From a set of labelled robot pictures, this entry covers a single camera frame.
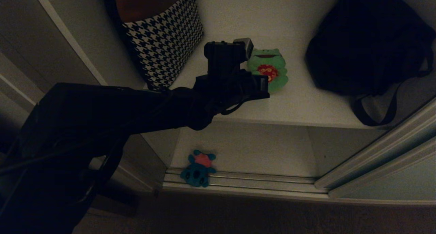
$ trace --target closet shelf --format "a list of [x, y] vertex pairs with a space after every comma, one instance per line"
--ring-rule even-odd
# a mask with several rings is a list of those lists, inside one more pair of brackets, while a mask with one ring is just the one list
[[[310, 40], [306, 37], [290, 39], [249, 35], [206, 35], [171, 88], [192, 88], [195, 77], [207, 73], [207, 59], [203, 55], [203, 46], [207, 42], [221, 40], [231, 42], [239, 37], [250, 37], [255, 48], [258, 49], [279, 49], [286, 60], [289, 82], [281, 91], [271, 94], [269, 99], [246, 102], [234, 113], [228, 116], [218, 115], [215, 120], [373, 129], [365, 126], [355, 117], [349, 97], [315, 87], [304, 62], [306, 47]], [[246, 68], [246, 63], [243, 63], [241, 68]]]

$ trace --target pink patch on plush toy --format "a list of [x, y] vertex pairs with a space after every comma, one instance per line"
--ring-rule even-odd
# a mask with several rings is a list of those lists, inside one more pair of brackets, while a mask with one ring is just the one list
[[201, 164], [206, 168], [210, 168], [212, 166], [212, 160], [206, 154], [200, 153], [198, 155], [193, 156], [195, 158], [195, 163]]

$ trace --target teal stuffed animal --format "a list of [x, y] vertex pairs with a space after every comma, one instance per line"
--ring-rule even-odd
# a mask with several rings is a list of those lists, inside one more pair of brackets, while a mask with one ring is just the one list
[[195, 187], [207, 187], [209, 185], [209, 173], [216, 173], [212, 168], [212, 160], [215, 160], [214, 154], [205, 154], [199, 150], [194, 150], [194, 155], [189, 155], [188, 160], [191, 163], [183, 170], [180, 177], [188, 184]]
[[286, 76], [288, 70], [285, 65], [285, 59], [278, 49], [254, 49], [247, 62], [248, 69], [252, 74], [268, 76], [269, 93], [280, 90], [288, 83], [289, 79]]

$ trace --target houndstooth basket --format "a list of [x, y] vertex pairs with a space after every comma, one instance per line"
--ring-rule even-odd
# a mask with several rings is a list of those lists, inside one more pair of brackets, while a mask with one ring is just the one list
[[178, 0], [154, 17], [123, 23], [148, 88], [169, 87], [203, 36], [196, 0]]

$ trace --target blue plush toy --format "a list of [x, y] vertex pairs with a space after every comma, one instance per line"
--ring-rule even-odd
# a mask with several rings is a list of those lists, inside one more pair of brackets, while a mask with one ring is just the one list
[[183, 170], [180, 177], [191, 186], [206, 187], [209, 185], [209, 173], [217, 172], [212, 168], [212, 160], [215, 160], [216, 156], [199, 150], [194, 150], [193, 154], [188, 156], [191, 164]]

